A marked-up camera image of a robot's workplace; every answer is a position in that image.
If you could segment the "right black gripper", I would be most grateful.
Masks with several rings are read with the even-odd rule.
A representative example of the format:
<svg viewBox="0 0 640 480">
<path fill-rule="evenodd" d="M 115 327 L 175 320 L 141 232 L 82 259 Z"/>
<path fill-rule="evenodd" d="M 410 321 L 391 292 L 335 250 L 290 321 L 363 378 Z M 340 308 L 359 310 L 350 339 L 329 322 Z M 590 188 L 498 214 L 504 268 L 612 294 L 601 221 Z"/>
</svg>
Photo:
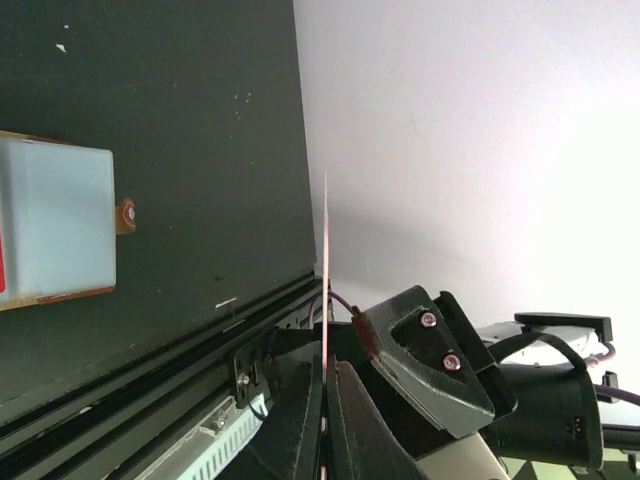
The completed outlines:
<svg viewBox="0 0 640 480">
<path fill-rule="evenodd" d="M 517 398 L 455 297 L 413 286 L 329 329 L 406 450 L 439 450 L 511 414 Z"/>
</svg>

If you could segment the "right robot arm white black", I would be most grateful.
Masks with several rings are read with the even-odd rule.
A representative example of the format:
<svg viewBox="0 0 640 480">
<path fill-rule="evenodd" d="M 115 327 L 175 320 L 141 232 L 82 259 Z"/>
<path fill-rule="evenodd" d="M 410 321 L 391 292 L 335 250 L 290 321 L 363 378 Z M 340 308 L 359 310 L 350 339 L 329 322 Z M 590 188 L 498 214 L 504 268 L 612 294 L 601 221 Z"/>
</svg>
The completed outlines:
<svg viewBox="0 0 640 480">
<path fill-rule="evenodd" d="M 639 402 L 603 370 L 615 353 L 609 318 L 519 313 L 476 329 L 451 293 L 419 286 L 348 310 L 347 323 L 316 323 L 322 352 L 357 371 L 413 458 L 478 438 L 494 455 L 565 466 L 579 479 L 604 477 L 608 449 L 638 471 L 638 428 L 599 411 Z"/>
</svg>

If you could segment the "brown leather card holder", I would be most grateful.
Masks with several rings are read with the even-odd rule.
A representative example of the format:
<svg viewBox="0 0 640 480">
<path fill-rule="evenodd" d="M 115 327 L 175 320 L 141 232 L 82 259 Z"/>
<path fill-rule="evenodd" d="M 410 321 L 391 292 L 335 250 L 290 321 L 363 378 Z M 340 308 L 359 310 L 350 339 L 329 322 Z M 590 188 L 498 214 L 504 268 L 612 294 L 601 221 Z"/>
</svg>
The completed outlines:
<svg viewBox="0 0 640 480">
<path fill-rule="evenodd" d="M 1 220 L 8 253 L 2 310 L 112 291 L 116 238 L 136 229 L 134 202 L 116 199 L 111 151 L 7 131 Z"/>
</svg>

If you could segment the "red white card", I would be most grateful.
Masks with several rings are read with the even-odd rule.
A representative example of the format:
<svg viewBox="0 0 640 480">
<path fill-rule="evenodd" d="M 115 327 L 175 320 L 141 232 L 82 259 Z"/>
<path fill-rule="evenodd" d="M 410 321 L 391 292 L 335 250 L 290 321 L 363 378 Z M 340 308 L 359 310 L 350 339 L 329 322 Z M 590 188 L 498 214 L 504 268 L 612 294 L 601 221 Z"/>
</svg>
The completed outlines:
<svg viewBox="0 0 640 480">
<path fill-rule="evenodd" d="M 7 238 L 5 232 L 4 221 L 1 220 L 0 231 L 0 293 L 3 294 L 7 288 L 8 282 L 8 253 Z"/>
<path fill-rule="evenodd" d="M 322 382 L 327 382 L 328 369 L 328 320 L 329 320 L 329 211 L 328 211 L 328 175 L 324 172 L 324 198 L 323 198 L 323 256 L 322 256 Z"/>
</svg>

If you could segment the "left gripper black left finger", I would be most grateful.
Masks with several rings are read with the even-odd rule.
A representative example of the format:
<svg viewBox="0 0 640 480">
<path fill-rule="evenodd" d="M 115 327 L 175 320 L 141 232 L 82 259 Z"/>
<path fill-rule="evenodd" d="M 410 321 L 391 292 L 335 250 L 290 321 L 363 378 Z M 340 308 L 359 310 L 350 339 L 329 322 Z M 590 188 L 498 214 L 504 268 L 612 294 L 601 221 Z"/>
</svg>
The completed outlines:
<svg viewBox="0 0 640 480">
<path fill-rule="evenodd" d="M 318 479 L 322 403 L 322 362 L 315 356 L 297 366 L 256 435 L 219 477 Z"/>
</svg>

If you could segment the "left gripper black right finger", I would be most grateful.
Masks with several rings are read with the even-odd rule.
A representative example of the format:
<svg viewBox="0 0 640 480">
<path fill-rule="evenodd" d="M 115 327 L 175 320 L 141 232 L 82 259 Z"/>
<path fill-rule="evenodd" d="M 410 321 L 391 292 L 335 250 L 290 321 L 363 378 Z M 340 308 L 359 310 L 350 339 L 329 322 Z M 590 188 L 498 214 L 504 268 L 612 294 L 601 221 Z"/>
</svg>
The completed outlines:
<svg viewBox="0 0 640 480">
<path fill-rule="evenodd" d="M 388 428 L 350 363 L 330 360 L 326 395 L 330 479 L 410 480 L 425 477 Z"/>
</svg>

